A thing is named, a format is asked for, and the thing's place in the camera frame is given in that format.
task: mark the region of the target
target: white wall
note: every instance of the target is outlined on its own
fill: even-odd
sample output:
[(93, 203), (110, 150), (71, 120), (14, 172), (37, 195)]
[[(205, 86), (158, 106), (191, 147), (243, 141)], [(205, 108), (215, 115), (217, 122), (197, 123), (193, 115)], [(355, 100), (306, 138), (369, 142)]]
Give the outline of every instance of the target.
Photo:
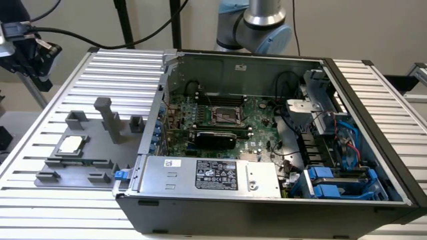
[[(23, 0), (33, 16), (57, 0)], [(291, 0), (282, 0), (293, 24)], [(414, 62), (427, 62), (427, 0), (295, 0), (297, 29), (305, 56), (373, 60), (386, 74), (405, 74)], [(217, 40), (221, 0), (190, 0), (182, 13), (183, 48), (211, 50)], [(170, 18), (169, 0), (127, 0), (134, 38), (146, 37)], [(114, 0), (63, 0), (38, 26), (71, 30), (105, 45), (123, 43)], [(90, 45), (45, 33), (65, 48), (53, 80), (62, 83)], [(171, 27), (141, 49), (173, 47)], [(285, 54), (297, 54), (295, 39)], [(0, 81), (15, 79), (0, 71)]]
[[(37, 17), (53, 7), (57, 0), (22, 0), (22, 2), (31, 17)], [(35, 25), (74, 31), (105, 45), (125, 43), (114, 0), (63, 0), (51, 15)], [(62, 84), (91, 45), (62, 34), (46, 32), (41, 35), (47, 42), (57, 43), (63, 48), (51, 75), (54, 84)], [(18, 82), (19, 78), (0, 68), (0, 81)]]

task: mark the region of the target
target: slotted aluminum surface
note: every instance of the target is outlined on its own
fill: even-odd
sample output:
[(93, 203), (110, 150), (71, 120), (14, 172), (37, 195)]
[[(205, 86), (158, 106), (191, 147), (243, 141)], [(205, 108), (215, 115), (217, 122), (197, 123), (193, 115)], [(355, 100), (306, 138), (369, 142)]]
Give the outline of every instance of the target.
[[(69, 190), (34, 184), (35, 173), (42, 170), (45, 158), (67, 128), (65, 119), (70, 110), (85, 110), (89, 118), (101, 118), (93, 104), (98, 96), (107, 96), (123, 119), (133, 114), (149, 115), (163, 72), (162, 56), (162, 51), (142, 50), (102, 50), (86, 55), (0, 165), (0, 239), (189, 239), (138, 233), (109, 190)], [(386, 225), (362, 239), (422, 240), (425, 235), (427, 217), (408, 225)]]
[(335, 60), (335, 63), (394, 150), (427, 193), (426, 120), (374, 66), (365, 65), (362, 61)]

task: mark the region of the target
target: red wire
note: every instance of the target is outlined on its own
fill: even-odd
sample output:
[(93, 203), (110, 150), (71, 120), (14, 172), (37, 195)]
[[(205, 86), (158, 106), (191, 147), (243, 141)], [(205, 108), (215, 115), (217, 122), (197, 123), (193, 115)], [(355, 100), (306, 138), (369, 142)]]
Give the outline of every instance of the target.
[(358, 148), (354, 146), (354, 145), (351, 145), (350, 143), (347, 143), (347, 146), (355, 151), (355, 153), (358, 154), (358, 162), (361, 161), (361, 152), (359, 152), (359, 150), (358, 150)]

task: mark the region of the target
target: metal pole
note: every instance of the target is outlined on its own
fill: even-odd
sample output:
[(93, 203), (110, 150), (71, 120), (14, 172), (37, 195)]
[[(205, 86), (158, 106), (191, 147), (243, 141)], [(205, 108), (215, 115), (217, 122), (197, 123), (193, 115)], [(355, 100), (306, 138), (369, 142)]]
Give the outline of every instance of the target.
[(17, 72), (17, 75), (19, 76), (22, 83), (26, 85), (26, 88), (29, 89), (29, 92), (31, 93), (41, 108), (45, 109), (49, 105), (49, 101), (46, 97), (42, 95), (42, 92), (39, 91), (39, 89), (37, 88), (34, 81), (30, 79), (30, 77), (25, 76), (21, 72)]
[(125, 43), (129, 44), (134, 42), (134, 35), (133, 35), (131, 21), (130, 21), (130, 15), (129, 15), (127, 0), (114, 0), (114, 6), (115, 6), (115, 9), (118, 10)]
[[(169, 0), (169, 5), (171, 8), (171, 16), (178, 12), (182, 7), (182, 0)], [(182, 16), (178, 14), (177, 18), (173, 20), (173, 44), (175, 49), (182, 49)]]

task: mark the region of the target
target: power supply label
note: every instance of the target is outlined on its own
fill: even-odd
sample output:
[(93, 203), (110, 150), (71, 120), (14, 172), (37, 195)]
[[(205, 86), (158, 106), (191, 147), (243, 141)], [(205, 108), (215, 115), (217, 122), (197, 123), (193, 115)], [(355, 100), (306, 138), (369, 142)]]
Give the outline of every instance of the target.
[(239, 190), (235, 161), (198, 160), (195, 187), (207, 190)]

